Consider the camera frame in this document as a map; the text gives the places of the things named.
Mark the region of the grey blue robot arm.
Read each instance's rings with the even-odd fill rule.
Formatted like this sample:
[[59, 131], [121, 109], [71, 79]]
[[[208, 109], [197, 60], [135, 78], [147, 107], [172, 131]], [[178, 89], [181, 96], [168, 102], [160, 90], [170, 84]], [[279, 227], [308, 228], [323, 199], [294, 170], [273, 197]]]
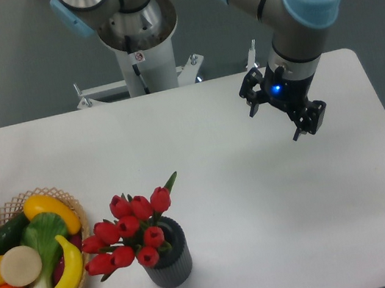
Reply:
[[[266, 69], [252, 65], [240, 97], [255, 115], [268, 103], [285, 112], [295, 134], [315, 134], [324, 101], [308, 91], [341, 0], [221, 0], [273, 30]], [[78, 36], [97, 34], [115, 52], [131, 96], [181, 86], [171, 37], [177, 16], [170, 0], [51, 0], [54, 14]]]

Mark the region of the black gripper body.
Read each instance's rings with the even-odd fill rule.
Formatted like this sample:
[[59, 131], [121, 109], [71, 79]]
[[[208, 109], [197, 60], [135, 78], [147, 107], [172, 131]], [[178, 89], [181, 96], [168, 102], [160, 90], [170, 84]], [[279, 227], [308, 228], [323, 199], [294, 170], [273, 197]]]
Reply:
[[285, 72], [283, 67], [277, 67], [272, 71], [266, 66], [261, 90], [268, 97], [268, 103], [287, 113], [291, 120], [299, 119], [309, 109], [320, 109], [320, 102], [310, 101], [308, 98], [313, 75], [302, 80], [288, 80], [281, 77]]

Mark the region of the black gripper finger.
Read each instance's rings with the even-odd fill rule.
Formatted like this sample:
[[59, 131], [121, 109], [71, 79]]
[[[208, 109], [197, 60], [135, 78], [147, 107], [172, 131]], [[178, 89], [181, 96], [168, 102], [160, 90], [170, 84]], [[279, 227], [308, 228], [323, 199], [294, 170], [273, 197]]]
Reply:
[[264, 77], [259, 69], [250, 69], [243, 78], [239, 96], [246, 100], [250, 107], [249, 116], [252, 118], [258, 112], [260, 104], [266, 104], [267, 94], [264, 91]]
[[316, 134], [323, 124], [327, 104], [324, 101], [307, 101], [303, 106], [287, 112], [290, 120], [295, 124], [296, 130], [293, 140], [301, 135]]

